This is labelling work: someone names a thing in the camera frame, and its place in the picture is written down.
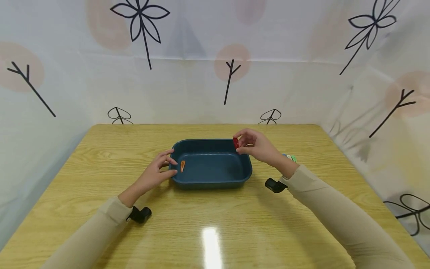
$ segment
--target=plastic tray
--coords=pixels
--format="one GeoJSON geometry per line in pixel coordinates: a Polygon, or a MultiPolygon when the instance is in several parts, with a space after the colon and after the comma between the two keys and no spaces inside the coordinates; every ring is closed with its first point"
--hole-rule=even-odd
{"type": "Polygon", "coordinates": [[[173,148],[171,156],[178,165],[170,164],[169,169],[178,170],[172,179],[181,189],[238,188],[252,174],[249,155],[239,155],[232,139],[188,139],[173,148]]]}

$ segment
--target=beige sleeve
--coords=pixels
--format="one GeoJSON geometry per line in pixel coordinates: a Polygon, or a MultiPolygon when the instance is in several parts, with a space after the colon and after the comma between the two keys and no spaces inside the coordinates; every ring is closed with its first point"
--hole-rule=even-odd
{"type": "Polygon", "coordinates": [[[132,209],[110,198],[42,265],[42,269],[90,269],[124,229],[132,209]]]}
{"type": "Polygon", "coordinates": [[[359,206],[301,165],[284,181],[347,250],[359,269],[414,268],[393,239],[359,206]]]}

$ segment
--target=wooden table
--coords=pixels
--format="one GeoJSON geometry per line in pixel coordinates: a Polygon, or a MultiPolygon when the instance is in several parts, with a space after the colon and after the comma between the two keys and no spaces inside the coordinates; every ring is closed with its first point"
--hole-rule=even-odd
{"type": "MultiPolygon", "coordinates": [[[[371,215],[417,268],[428,257],[324,131],[316,125],[96,125],[87,133],[0,254],[0,267],[38,268],[109,197],[133,183],[155,155],[182,139],[263,132],[371,215]]],[[[353,268],[342,246],[288,191],[264,187],[279,172],[251,158],[241,189],[145,194],[153,215],[130,223],[96,268],[353,268]]]]}

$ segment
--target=red object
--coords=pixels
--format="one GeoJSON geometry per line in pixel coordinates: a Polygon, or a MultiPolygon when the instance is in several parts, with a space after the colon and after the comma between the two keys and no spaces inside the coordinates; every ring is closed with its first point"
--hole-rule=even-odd
{"type": "Polygon", "coordinates": [[[236,138],[236,137],[233,137],[233,144],[234,144],[234,147],[235,147],[235,148],[238,148],[238,147],[239,147],[239,141],[237,140],[237,138],[236,138]]]}

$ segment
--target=left hand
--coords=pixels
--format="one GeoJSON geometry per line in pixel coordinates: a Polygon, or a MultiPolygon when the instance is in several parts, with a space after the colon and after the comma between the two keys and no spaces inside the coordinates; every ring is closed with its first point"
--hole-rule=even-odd
{"type": "Polygon", "coordinates": [[[169,149],[159,153],[146,167],[145,171],[143,171],[136,182],[118,196],[120,201],[127,207],[132,207],[143,194],[157,187],[168,178],[176,175],[178,172],[177,170],[160,171],[160,168],[166,167],[169,164],[178,165],[175,160],[168,156],[173,152],[174,149],[169,149]]]}

